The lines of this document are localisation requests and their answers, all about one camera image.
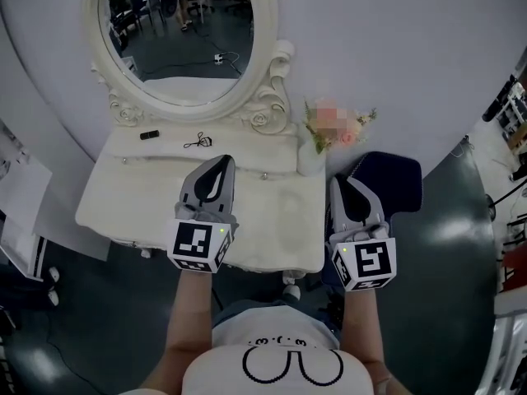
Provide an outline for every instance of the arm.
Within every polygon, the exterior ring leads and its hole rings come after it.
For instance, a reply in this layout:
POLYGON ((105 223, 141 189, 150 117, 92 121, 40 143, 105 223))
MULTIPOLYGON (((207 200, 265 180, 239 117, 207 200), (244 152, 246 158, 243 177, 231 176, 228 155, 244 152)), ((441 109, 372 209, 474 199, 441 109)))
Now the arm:
POLYGON ((212 348, 211 291, 212 274, 181 272, 165 352, 142 388, 181 394, 190 363, 212 348))
POLYGON ((410 395, 385 365, 375 290, 346 293, 340 349, 356 357, 368 370, 375 393, 388 381, 387 395, 410 395))

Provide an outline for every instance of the fiducial marker cube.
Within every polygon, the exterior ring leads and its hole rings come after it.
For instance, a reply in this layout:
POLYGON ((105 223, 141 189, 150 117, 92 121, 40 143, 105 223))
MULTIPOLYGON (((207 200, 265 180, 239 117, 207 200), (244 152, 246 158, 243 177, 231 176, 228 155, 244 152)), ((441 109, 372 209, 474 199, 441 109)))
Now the fiducial marker cube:
POLYGON ((216 273, 234 235, 230 224, 169 220, 166 254, 179 269, 216 273))
POLYGON ((393 238, 338 243, 331 259, 346 291, 381 288, 397 275, 393 238))

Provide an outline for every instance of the black cable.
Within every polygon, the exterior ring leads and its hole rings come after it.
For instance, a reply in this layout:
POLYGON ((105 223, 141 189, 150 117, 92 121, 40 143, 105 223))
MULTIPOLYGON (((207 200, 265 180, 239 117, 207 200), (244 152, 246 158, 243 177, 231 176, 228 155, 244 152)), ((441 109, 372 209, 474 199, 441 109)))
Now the black cable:
MULTIPOLYGON (((222 55, 225 55, 225 54, 228 54, 228 53, 234 53, 233 51, 227 51, 226 49, 222 49, 221 47, 219 47, 214 41, 212 41, 211 39, 208 38, 208 34, 206 35, 200 35, 199 32, 198 32, 198 29, 196 28, 196 25, 194 23, 190 24, 192 26, 192 29, 194 30, 194 33, 199 37, 199 38, 203 38, 203 40, 206 42, 206 43, 209 43, 211 44, 212 46, 214 46, 214 48, 216 50, 218 50, 219 52, 221 53, 224 53, 222 55)), ((231 65, 231 67, 236 70, 236 72, 241 75, 241 72, 240 70, 238 70, 238 68, 234 65, 234 62, 232 62, 231 60, 229 60, 228 58, 226 58, 226 60, 229 61, 229 64, 231 65)))
POLYGON ((194 30, 194 32, 196 33, 196 35, 199 37, 199 38, 203 38, 203 40, 209 44, 211 44, 212 46, 214 46, 214 48, 218 51, 221 51, 222 53, 228 53, 228 51, 226 49, 221 49, 220 47, 218 47, 216 45, 216 43, 214 41, 212 41, 211 39, 208 39, 208 34, 206 35, 200 35, 199 32, 198 32, 198 29, 196 28, 196 25, 194 23, 191 23, 190 24, 192 26, 192 29, 194 30))
POLYGON ((214 290, 214 288, 212 288, 212 297, 214 297, 214 300, 216 301, 220 310, 223 311, 223 304, 221 303, 220 298, 217 296, 216 290, 214 290))
POLYGON ((185 67, 185 66, 193 66, 193 65, 199 65, 199 64, 209 64, 214 63, 214 60, 209 60, 207 62, 190 62, 190 63, 183 63, 183 64, 166 64, 165 66, 158 67, 157 69, 148 71, 148 70, 142 70, 142 74, 140 75, 140 79, 142 80, 142 77, 146 75, 153 75, 154 73, 159 72, 160 70, 163 70, 167 67, 185 67))
POLYGON ((513 188, 508 194, 505 196, 500 197, 495 202, 491 203, 488 207, 495 207, 499 202, 501 202, 503 199, 508 198, 512 193, 514 193, 516 190, 518 190, 520 187, 522 187, 524 184, 527 184, 527 179, 521 182, 521 184, 518 184, 515 188, 513 188))
POLYGON ((74 371, 69 365, 68 363, 66 362, 66 360, 64 359, 64 356, 63 356, 63 353, 60 351, 60 348, 58 348, 55 344, 53 344, 49 339, 51 338, 51 317, 49 316, 49 313, 48 312, 45 312, 46 313, 46 316, 48 317, 48 334, 46 335, 46 344, 50 344, 55 350, 57 350, 58 352, 58 355, 60 357, 60 360, 63 361, 64 365, 66 366, 66 368, 72 372, 73 374, 75 374, 79 379, 81 380, 84 380, 86 383, 88 383, 97 393, 99 393, 100 395, 107 395, 106 393, 102 392, 100 389, 98 389, 98 387, 96 387, 92 382, 90 382, 88 379, 86 378, 83 378, 79 373, 77 373, 76 371, 74 371))

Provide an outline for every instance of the white ornate mirror frame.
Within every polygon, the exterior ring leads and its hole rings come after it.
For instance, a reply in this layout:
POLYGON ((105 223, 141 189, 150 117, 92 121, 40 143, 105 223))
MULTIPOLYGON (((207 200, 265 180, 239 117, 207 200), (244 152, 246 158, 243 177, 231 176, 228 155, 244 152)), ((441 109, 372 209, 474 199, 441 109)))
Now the white ornate mirror frame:
POLYGON ((118 124, 139 125, 147 118, 195 123, 229 116, 250 123, 263 134, 288 131, 289 102, 282 80, 289 72, 294 47, 277 40, 277 0, 251 0, 254 43, 241 79, 224 96, 205 105, 184 106, 164 95, 155 97, 121 61, 101 29, 104 0, 82 0, 86 37, 93 49, 100 82, 110 89, 110 109, 118 124))
POLYGON ((294 48, 277 40, 277 0, 251 0, 254 42, 244 74, 224 96, 196 106, 156 98, 123 65, 105 42, 103 3, 82 0, 93 70, 110 89, 117 127, 91 173, 77 223, 145 254, 166 249, 164 229, 184 178, 202 160, 228 153, 237 167, 233 213, 240 229, 224 263, 255 272, 319 271, 325 173, 296 172, 298 138, 283 86, 294 48), (159 137, 139 140, 153 128, 159 137), (201 131, 212 146, 184 149, 201 131))

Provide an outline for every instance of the navy blue chair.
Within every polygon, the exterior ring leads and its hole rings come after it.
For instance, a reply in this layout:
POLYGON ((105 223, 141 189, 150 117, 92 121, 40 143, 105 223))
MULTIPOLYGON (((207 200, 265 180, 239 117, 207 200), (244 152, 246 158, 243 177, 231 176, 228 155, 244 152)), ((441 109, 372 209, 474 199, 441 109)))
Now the navy blue chair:
MULTIPOLYGON (((390 236, 391 219, 395 213, 417 212, 421 209, 422 174, 421 166, 415 160, 384 152, 368 152, 343 173, 361 181, 379 197, 385 221, 390 225, 390 236)), ((325 217, 325 241, 328 241, 333 233, 329 206, 325 217)), ((342 287, 330 256, 331 253, 326 249, 324 268, 320 273, 321 281, 328 286, 342 287)))
POLYGON ((152 22, 152 14, 150 13, 150 7, 147 5, 147 2, 144 2, 143 0, 130 0, 130 4, 132 5, 132 12, 138 20, 139 28, 142 29, 141 18, 144 16, 148 16, 148 19, 150 19, 150 25, 153 28, 154 23, 152 22))

